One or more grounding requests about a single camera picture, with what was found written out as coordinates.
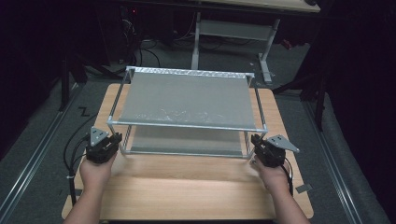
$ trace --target rack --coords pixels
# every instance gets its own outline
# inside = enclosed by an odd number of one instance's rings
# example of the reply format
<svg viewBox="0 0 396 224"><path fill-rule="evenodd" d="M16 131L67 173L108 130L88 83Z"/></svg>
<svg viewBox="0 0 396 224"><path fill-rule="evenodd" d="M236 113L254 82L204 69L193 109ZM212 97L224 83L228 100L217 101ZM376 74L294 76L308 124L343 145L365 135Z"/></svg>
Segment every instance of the rack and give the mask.
<svg viewBox="0 0 396 224"><path fill-rule="evenodd" d="M248 134L264 137L268 132L256 88L261 123L253 116L248 90L253 78L252 73L130 66L107 125L113 133L123 127L123 154L248 159ZM129 81L129 90L124 90Z"/></svg>

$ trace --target black controller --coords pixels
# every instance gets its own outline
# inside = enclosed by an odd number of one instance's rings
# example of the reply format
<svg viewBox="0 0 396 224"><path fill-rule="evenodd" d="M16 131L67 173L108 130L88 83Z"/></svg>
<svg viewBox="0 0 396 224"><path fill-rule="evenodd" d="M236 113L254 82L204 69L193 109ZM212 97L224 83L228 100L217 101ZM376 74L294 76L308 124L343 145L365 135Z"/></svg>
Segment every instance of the black controller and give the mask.
<svg viewBox="0 0 396 224"><path fill-rule="evenodd" d="M274 168L283 165L285 162L285 149L273 146L262 140L257 134L251 135L251 143L254 145L254 153L256 153L264 166Z"/></svg>
<svg viewBox="0 0 396 224"><path fill-rule="evenodd" d="M95 146L88 144L86 147L87 160L95 163L104 163L119 150L119 144L122 140L122 133L115 133L111 137L106 137Z"/></svg>

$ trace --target gray panel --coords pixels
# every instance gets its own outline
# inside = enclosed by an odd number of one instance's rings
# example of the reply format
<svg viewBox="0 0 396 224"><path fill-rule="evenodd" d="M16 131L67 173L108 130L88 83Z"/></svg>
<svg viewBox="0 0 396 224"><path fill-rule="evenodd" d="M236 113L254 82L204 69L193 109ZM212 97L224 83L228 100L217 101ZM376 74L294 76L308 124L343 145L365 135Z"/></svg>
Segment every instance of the gray panel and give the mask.
<svg viewBox="0 0 396 224"><path fill-rule="evenodd" d="M119 121L255 129L245 78L138 73Z"/></svg>
<svg viewBox="0 0 396 224"><path fill-rule="evenodd" d="M194 128L137 126L131 152L242 156L239 132Z"/></svg>

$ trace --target wooden board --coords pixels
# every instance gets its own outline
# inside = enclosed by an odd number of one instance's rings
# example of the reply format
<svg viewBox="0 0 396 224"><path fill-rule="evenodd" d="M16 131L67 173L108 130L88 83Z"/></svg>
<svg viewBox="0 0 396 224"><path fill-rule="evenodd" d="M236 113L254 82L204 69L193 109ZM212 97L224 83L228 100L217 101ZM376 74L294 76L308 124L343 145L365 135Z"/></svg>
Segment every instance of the wooden board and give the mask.
<svg viewBox="0 0 396 224"><path fill-rule="evenodd" d="M95 127L108 130L106 120L113 106L119 84L106 92ZM124 86L120 105L129 85ZM274 95L259 90L269 133L287 137ZM115 117L120 113L120 106ZM303 180L293 153L288 152L294 171L294 187ZM119 153L116 160L123 160ZM76 189L83 189L79 172ZM307 217L313 210L307 193L294 192L294 198ZM62 216L72 208L70 196ZM111 177L102 203L103 220L208 220L208 219L274 219L271 195L263 186L250 162L243 159L131 155L118 175Z"/></svg>
<svg viewBox="0 0 396 224"><path fill-rule="evenodd" d="M320 12L318 5L309 6L304 0L201 0L219 4L231 4L247 7L266 7L272 9L301 11L301 12Z"/></svg>

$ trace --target silver metal bracket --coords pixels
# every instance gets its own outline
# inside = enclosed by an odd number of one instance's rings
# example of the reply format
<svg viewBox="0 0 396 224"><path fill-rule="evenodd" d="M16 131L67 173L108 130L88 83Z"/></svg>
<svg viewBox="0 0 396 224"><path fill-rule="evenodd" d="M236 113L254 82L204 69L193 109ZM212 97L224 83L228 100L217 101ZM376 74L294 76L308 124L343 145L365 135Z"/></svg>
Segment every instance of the silver metal bracket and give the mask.
<svg viewBox="0 0 396 224"><path fill-rule="evenodd" d="M274 147L280 147L285 150L290 150L297 153L300 152L300 149L298 149L294 144L292 144L287 138L285 138L281 134L267 138L267 142Z"/></svg>
<svg viewBox="0 0 396 224"><path fill-rule="evenodd" d="M95 127L91 127L91 146L94 147L100 143L103 139L108 137L108 132L102 131Z"/></svg>

